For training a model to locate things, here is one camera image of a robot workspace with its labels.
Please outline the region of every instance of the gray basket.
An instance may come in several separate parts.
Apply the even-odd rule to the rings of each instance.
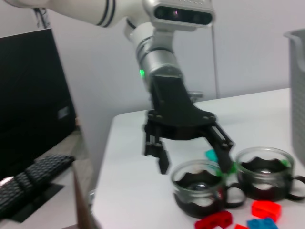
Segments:
[[[285,34],[290,39],[292,144],[305,165],[305,29]]]

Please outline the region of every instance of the white table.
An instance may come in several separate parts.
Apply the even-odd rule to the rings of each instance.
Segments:
[[[293,155],[290,141],[289,89],[243,95],[197,103],[213,112],[227,134],[235,141],[232,157],[245,148],[271,146]],[[153,157],[142,155],[145,111],[114,118],[100,171],[92,213],[103,229],[193,229],[197,219],[186,216],[176,205],[170,177],[159,174]],[[203,139],[163,140],[173,168],[182,162],[204,159],[210,149]],[[296,161],[296,174],[305,175]],[[252,200],[235,210],[236,223],[245,226],[252,219]],[[283,215],[280,229],[303,228],[305,204],[288,200],[279,202]]]
[[[72,167],[55,178],[53,183],[64,185],[64,188],[23,223],[0,220],[0,229],[62,229],[77,224]]]

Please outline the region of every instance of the white wall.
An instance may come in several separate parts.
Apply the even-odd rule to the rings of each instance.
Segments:
[[[284,32],[305,27],[304,0],[213,0],[219,97],[289,86]]]
[[[0,0],[0,37],[37,30],[31,9],[20,9]]]
[[[95,174],[98,174],[112,118],[150,108],[149,96],[140,79],[132,45],[123,35],[125,21],[103,29],[52,11],[49,16]],[[182,40],[186,41],[185,45],[178,46]],[[205,99],[214,99],[211,30],[179,32],[174,50],[188,89],[203,91]]]

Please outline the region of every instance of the camera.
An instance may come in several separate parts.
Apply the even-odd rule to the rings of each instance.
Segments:
[[[207,28],[215,20],[211,0],[143,0],[143,5],[157,28]]]

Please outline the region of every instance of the glass cup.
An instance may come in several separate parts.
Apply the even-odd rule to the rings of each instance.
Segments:
[[[236,164],[239,184],[249,198],[269,201],[305,198],[290,193],[292,181],[300,180],[305,184],[305,177],[293,177],[294,160],[283,150],[248,148],[238,154]]]
[[[222,211],[224,208],[241,206],[240,202],[227,202],[227,191],[241,187],[238,183],[226,186],[226,175],[223,175],[217,163],[208,160],[195,160],[179,165],[172,173],[174,198],[177,205],[189,216],[203,218]]]

